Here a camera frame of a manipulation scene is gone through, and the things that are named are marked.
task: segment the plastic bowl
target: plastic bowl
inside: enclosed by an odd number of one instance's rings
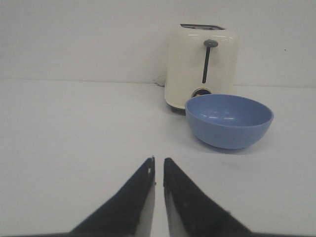
[[[274,117],[267,106],[257,101],[223,94],[191,98],[185,109],[193,134],[224,149],[241,149],[256,143]]]

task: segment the table surface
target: table surface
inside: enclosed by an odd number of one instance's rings
[[[155,84],[0,81],[0,236],[68,232],[156,158],[152,237],[169,236],[163,160],[171,157],[255,232],[316,235],[316,88],[235,86],[272,109],[253,146],[194,137]]]

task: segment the toaster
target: toaster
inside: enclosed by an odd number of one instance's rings
[[[220,26],[180,24],[169,42],[165,100],[184,109],[192,97],[228,94],[233,87],[239,39]]]

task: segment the white wall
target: white wall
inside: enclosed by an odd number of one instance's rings
[[[179,23],[240,34],[236,84],[316,86],[315,0],[7,0],[2,78],[152,82]]]

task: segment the toaster lever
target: toaster lever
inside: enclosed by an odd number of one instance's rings
[[[206,83],[207,67],[208,67],[210,49],[217,47],[218,42],[216,40],[213,40],[213,39],[208,39],[208,40],[204,41],[204,45],[206,46],[206,55],[205,55],[205,63],[204,63],[202,83]]]

